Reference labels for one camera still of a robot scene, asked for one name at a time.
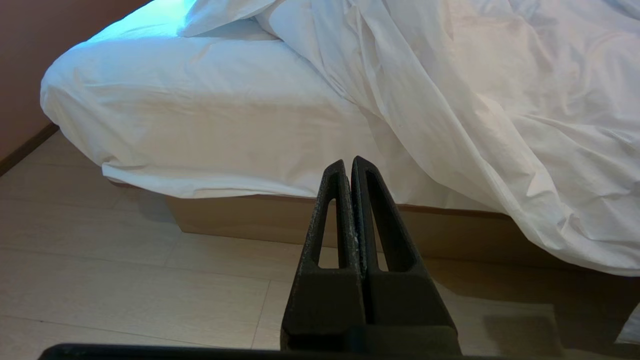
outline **wooden bed base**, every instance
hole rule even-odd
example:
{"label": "wooden bed base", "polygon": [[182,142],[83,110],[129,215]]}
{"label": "wooden bed base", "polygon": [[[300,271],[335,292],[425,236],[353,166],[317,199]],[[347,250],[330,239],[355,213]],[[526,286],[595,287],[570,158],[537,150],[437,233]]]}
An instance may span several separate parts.
{"label": "wooden bed base", "polygon": [[[253,195],[166,201],[185,233],[299,243],[315,199]],[[404,223],[426,258],[457,259],[545,268],[573,268],[535,246],[502,214],[400,205]],[[335,207],[327,216],[323,245],[335,247]]]}

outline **white bed sheet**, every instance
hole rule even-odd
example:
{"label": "white bed sheet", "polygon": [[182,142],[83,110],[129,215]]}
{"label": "white bed sheet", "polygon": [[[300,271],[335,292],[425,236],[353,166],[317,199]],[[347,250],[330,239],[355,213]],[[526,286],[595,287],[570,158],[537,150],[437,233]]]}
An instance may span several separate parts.
{"label": "white bed sheet", "polygon": [[151,2],[42,80],[45,113],[105,176],[181,198],[315,197],[327,165],[361,155],[399,203],[491,210],[434,182],[384,121],[254,21],[178,37],[185,13]]}

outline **floor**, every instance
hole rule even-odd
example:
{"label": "floor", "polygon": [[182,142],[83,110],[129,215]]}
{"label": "floor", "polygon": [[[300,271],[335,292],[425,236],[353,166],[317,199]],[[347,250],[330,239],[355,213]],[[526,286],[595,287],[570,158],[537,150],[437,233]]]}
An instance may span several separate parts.
{"label": "floor", "polygon": [[[162,196],[114,187],[56,133],[0,177],[0,359],[63,342],[277,349],[300,250],[181,233]],[[465,354],[640,358],[613,345],[640,301],[629,279],[426,264]]]}

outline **brown wall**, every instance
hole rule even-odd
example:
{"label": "brown wall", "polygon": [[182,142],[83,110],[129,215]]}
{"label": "brown wall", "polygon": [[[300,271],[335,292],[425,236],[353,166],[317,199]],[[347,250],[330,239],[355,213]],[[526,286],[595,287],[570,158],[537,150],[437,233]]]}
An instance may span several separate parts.
{"label": "brown wall", "polygon": [[0,161],[49,119],[40,80],[67,49],[149,0],[0,0]]}

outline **baseboard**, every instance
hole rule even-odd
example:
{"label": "baseboard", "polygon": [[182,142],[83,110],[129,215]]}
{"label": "baseboard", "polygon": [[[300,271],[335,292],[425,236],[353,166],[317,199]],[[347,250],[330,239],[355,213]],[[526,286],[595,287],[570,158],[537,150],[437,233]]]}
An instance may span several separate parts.
{"label": "baseboard", "polygon": [[59,127],[56,124],[50,123],[40,130],[36,135],[27,140],[18,149],[15,149],[6,158],[0,160],[0,176],[4,175],[7,171],[11,170],[17,163],[31,154],[38,146],[46,141],[51,135],[58,131]]}

